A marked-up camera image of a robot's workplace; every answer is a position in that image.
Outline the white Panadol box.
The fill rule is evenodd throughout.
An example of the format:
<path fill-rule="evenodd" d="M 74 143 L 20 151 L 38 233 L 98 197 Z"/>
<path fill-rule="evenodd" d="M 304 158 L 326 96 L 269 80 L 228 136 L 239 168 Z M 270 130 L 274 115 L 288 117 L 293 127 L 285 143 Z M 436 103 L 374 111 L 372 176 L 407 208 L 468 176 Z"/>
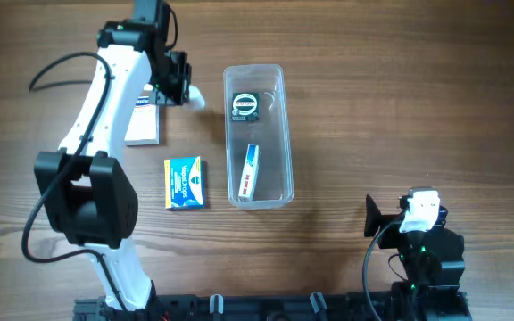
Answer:
<path fill-rule="evenodd" d="M 260 163 L 260 147 L 249 144 L 245 155 L 238 198 L 241 202 L 250 202 L 253 199 Z"/>

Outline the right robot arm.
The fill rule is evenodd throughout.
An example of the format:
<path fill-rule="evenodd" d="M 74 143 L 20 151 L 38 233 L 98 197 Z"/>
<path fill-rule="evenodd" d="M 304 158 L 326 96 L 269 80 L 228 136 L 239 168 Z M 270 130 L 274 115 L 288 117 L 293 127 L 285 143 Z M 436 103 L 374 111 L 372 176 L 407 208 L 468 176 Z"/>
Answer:
<path fill-rule="evenodd" d="M 448 210 L 434 189 L 412 189 L 399 199 L 401 212 L 384 215 L 366 196 L 364 235 L 372 239 L 362 263 L 362 291 L 372 320 L 470 320 L 464 238 L 445 227 Z M 369 289 L 375 247 L 395 249 L 405 277 L 380 298 Z"/>

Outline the small white sanitizer bottle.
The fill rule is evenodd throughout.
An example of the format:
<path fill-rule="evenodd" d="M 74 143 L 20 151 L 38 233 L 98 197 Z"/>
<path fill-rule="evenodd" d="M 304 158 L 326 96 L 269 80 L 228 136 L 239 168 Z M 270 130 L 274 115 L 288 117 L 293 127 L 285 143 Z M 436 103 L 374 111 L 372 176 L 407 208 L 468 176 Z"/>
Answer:
<path fill-rule="evenodd" d="M 203 94 L 197 86 L 189 86 L 188 98 L 182 104 L 182 107 L 190 111 L 201 111 L 205 108 Z"/>

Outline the white Hansaplast plaster box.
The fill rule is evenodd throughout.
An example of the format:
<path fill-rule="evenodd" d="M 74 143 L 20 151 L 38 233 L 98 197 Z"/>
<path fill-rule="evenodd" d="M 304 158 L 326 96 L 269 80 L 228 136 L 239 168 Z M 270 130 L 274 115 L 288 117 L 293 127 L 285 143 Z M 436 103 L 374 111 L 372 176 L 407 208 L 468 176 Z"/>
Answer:
<path fill-rule="evenodd" d="M 125 144 L 154 145 L 160 142 L 159 108 L 150 103 L 148 96 L 140 96 L 133 110 Z"/>

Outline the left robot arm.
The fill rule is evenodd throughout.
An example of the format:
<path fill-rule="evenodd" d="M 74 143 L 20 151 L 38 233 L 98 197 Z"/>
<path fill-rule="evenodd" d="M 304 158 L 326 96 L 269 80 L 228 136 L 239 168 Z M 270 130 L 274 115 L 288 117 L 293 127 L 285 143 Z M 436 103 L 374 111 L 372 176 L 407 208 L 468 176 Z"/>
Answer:
<path fill-rule="evenodd" d="M 122 165 L 133 110 L 146 86 L 161 106 L 205 105 L 192 84 L 185 53 L 176 49 L 178 22 L 163 0 L 138 1 L 133 15 L 108 21 L 97 35 L 95 75 L 82 109 L 54 152 L 34 166 L 50 227 L 90 258 L 104 296 L 77 303 L 108 320 L 152 320 L 162 312 L 153 281 L 143 270 L 132 233 L 137 193 Z"/>

